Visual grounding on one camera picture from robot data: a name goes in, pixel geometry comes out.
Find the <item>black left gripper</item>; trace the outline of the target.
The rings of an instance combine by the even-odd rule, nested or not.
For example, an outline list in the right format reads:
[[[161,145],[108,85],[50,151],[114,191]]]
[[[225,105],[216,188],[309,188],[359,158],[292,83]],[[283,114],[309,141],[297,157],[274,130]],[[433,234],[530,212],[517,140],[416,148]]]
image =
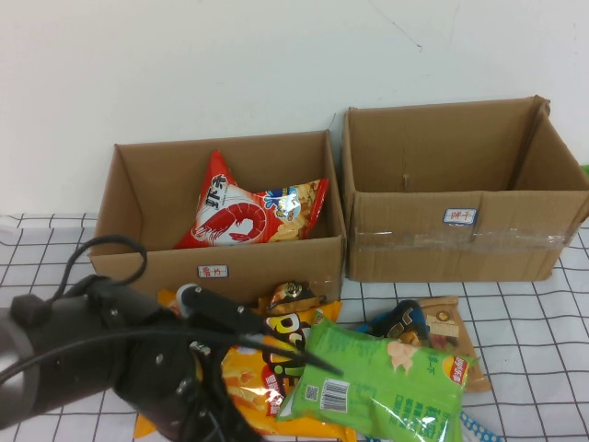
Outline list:
[[[186,343],[141,343],[132,349],[115,393],[170,441],[259,441],[229,397],[221,362]]]

